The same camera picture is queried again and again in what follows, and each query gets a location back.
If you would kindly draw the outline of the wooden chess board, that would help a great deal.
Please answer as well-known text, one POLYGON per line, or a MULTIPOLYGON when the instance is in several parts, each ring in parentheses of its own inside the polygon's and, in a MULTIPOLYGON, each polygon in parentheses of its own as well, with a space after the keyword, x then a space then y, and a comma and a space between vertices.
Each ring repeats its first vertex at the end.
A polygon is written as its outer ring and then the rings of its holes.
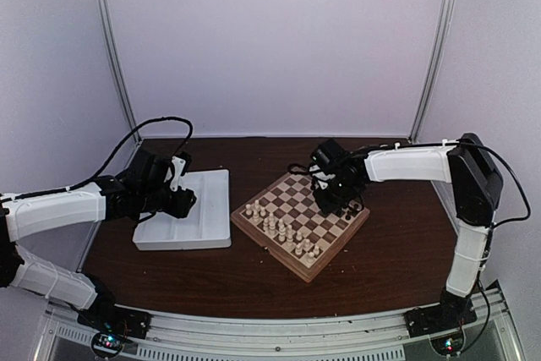
POLYGON ((340 214, 317 206, 310 178, 286 173, 232 214, 232 223, 305 282, 329 265, 369 210, 357 201, 340 214))

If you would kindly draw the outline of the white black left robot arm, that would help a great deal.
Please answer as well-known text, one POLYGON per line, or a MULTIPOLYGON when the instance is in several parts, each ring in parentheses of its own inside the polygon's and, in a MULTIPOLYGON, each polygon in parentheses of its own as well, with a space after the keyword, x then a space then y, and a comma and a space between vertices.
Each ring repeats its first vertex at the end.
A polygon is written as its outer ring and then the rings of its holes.
POLYGON ((1 198, 1 285, 20 287, 69 304, 97 330, 121 324, 114 295, 94 276, 69 271, 39 258, 18 241, 39 232, 87 222, 128 218, 140 224, 158 213, 188 216, 194 191, 181 179, 192 161, 183 151, 172 157, 138 150, 116 176, 94 176, 80 186, 1 198))

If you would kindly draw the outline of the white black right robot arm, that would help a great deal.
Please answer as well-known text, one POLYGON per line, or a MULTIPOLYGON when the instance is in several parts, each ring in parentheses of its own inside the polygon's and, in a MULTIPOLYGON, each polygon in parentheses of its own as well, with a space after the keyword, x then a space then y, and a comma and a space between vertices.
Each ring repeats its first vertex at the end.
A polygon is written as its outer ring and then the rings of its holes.
POLYGON ((476 134, 432 144, 367 145, 357 150, 345 150, 328 139, 311 153, 307 174, 314 183, 316 203, 325 214, 360 197, 370 183, 445 184, 454 205, 457 241, 433 319, 448 329, 466 314, 467 302, 489 258, 503 189, 500 170, 476 134))

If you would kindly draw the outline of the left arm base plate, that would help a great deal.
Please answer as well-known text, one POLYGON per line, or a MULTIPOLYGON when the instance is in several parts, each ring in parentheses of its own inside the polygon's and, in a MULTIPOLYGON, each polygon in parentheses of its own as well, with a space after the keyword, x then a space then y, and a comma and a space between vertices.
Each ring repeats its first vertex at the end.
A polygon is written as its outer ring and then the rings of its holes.
POLYGON ((150 327, 148 312, 113 306, 109 310, 78 310, 77 322, 115 336, 145 339, 150 327))

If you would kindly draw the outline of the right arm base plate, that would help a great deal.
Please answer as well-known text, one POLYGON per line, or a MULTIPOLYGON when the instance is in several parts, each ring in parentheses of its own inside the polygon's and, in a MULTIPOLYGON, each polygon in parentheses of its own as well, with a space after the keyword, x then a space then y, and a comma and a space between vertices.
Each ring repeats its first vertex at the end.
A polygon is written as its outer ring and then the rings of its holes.
POLYGON ((477 319, 477 314, 471 306, 467 306, 465 310, 459 312, 442 304, 414 308, 404 314, 410 337, 457 329, 459 326, 473 323, 477 319))

